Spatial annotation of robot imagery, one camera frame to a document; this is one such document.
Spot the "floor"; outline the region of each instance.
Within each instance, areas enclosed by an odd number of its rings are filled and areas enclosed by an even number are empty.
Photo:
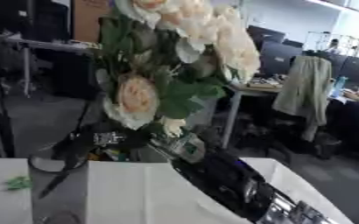
[[[10,97],[7,106],[18,157],[26,158],[45,145],[59,141],[74,128],[82,105],[81,100],[52,96]],[[98,113],[99,104],[96,104],[86,120],[94,121]],[[232,148],[230,151],[241,157],[261,155],[252,149]],[[343,157],[321,161],[307,155],[293,155],[290,168],[359,224],[359,162]]]

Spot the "table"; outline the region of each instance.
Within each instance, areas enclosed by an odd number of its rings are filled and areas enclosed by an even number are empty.
[[[26,159],[0,158],[0,223],[32,224],[31,193],[28,189],[6,192],[3,182],[28,176]]]
[[[243,95],[247,95],[247,96],[276,95],[281,90],[281,87],[257,88],[257,87],[228,86],[228,88],[230,88],[234,92],[234,96],[231,99],[229,118],[227,119],[226,126],[224,128],[224,134],[222,140],[223,149],[227,149],[227,147],[229,146],[229,140],[231,138],[231,133],[233,132],[234,122],[236,121],[236,114],[238,113],[239,105],[241,104],[241,99]]]
[[[339,224],[353,224],[288,168],[269,158],[245,158],[295,201],[304,200]],[[169,164],[90,162],[87,222],[99,224],[249,224],[185,181]]]
[[[339,224],[353,224],[304,179],[278,161],[269,158],[243,160],[295,201],[304,200]],[[62,209],[64,205],[58,198],[63,197],[66,198],[63,200],[71,202],[68,205],[87,203],[84,222],[87,224],[249,224],[192,186],[169,164],[89,162],[86,173],[87,184],[83,178],[73,176],[64,182],[65,185],[72,184],[72,188],[61,185],[60,188],[66,189],[59,188],[53,192],[50,200],[57,200],[49,206],[52,211],[47,211],[48,214],[53,212],[53,208]],[[2,183],[19,175],[28,175],[25,159],[0,158],[1,224],[32,224],[30,191],[3,191]],[[86,193],[78,193],[86,187]],[[58,191],[79,196],[59,196],[56,195]],[[83,219],[82,210],[80,212],[78,215]]]
[[[92,55],[92,52],[85,45],[69,45],[69,44],[60,44],[60,43],[49,43],[41,42],[36,40],[22,39],[18,35],[7,36],[0,34],[0,43],[10,43],[10,44],[19,44],[24,46],[23,48],[23,58],[24,58],[24,73],[25,73],[25,89],[24,93],[27,97],[30,96],[30,82],[31,82],[31,73],[30,73],[30,56],[31,48],[36,49],[49,49],[54,51],[62,52],[71,52],[71,53],[82,53],[87,55]]]

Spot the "jacket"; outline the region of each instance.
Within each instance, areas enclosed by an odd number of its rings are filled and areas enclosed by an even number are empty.
[[[302,138],[312,142],[318,126],[327,123],[328,94],[332,87],[332,65],[326,59],[299,56],[295,59],[273,108],[306,118]]]

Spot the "desk leg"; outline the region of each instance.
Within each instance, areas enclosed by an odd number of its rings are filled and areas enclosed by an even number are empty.
[[[25,96],[30,98],[30,82],[31,82],[31,74],[30,74],[30,48],[27,46],[23,49],[23,57],[25,63]]]
[[[229,140],[231,137],[231,132],[234,128],[234,122],[236,121],[236,114],[238,113],[238,108],[241,103],[242,93],[235,91],[234,97],[232,98],[231,108],[229,113],[229,118],[227,119],[226,126],[224,128],[223,144],[222,148],[227,149],[229,145]]]

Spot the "green object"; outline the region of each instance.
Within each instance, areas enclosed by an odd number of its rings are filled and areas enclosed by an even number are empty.
[[[18,191],[25,188],[31,188],[32,184],[27,177],[15,177],[5,182],[7,191]]]

